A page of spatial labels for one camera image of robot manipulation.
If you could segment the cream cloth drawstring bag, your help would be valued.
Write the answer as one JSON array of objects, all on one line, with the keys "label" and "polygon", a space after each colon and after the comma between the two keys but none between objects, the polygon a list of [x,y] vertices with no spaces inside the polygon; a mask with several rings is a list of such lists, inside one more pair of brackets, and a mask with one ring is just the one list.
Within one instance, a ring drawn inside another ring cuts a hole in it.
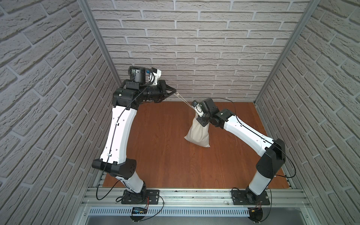
[{"label": "cream cloth drawstring bag", "polygon": [[[181,101],[183,101],[185,104],[187,104],[189,107],[193,108],[190,103],[188,103],[185,98],[183,98],[178,92],[175,93],[175,96],[178,97]],[[210,137],[209,137],[209,125],[206,127],[203,127],[200,125],[200,123],[197,121],[197,113],[192,121],[192,125],[187,133],[187,135],[184,137],[185,140],[187,140],[190,143],[196,144],[198,146],[204,147],[204,148],[210,148]]]}]

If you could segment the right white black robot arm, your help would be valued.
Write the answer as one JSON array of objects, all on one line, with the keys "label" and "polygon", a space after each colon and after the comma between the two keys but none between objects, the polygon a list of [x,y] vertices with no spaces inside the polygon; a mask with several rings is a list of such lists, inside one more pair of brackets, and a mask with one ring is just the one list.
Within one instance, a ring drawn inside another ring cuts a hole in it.
[{"label": "right white black robot arm", "polygon": [[228,109],[219,110],[211,98],[201,102],[193,101],[191,105],[198,114],[197,121],[202,126],[210,123],[234,134],[260,156],[256,164],[256,174],[246,188],[249,196],[260,196],[286,162],[284,141],[261,134],[239,119],[235,112]]}]

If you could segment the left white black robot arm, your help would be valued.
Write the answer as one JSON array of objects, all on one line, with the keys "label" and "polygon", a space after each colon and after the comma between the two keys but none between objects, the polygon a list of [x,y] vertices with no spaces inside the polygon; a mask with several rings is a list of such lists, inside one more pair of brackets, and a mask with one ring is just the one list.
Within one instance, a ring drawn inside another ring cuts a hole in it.
[{"label": "left white black robot arm", "polygon": [[130,193],[142,195],[146,189],[136,173],[137,162],[127,158],[127,144],[132,123],[143,102],[160,103],[176,93],[166,84],[157,68],[131,66],[129,79],[124,80],[112,97],[111,125],[106,145],[92,167],[121,181]]}]

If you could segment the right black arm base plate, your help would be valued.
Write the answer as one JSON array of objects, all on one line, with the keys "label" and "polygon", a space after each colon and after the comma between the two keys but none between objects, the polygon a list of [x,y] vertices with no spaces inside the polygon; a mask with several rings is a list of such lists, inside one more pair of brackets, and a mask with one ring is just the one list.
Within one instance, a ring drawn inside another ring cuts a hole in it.
[{"label": "right black arm base plate", "polygon": [[266,191],[263,191],[260,195],[252,193],[250,190],[232,190],[231,191],[232,202],[234,205],[271,205],[270,198]]}]

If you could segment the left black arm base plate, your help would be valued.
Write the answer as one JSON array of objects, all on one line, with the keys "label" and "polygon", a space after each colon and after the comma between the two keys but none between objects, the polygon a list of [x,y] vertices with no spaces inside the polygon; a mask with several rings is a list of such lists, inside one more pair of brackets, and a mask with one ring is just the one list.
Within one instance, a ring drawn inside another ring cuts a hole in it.
[{"label": "left black arm base plate", "polygon": [[157,205],[159,201],[159,189],[147,189],[141,193],[132,193],[127,190],[121,198],[121,204],[154,204]]}]

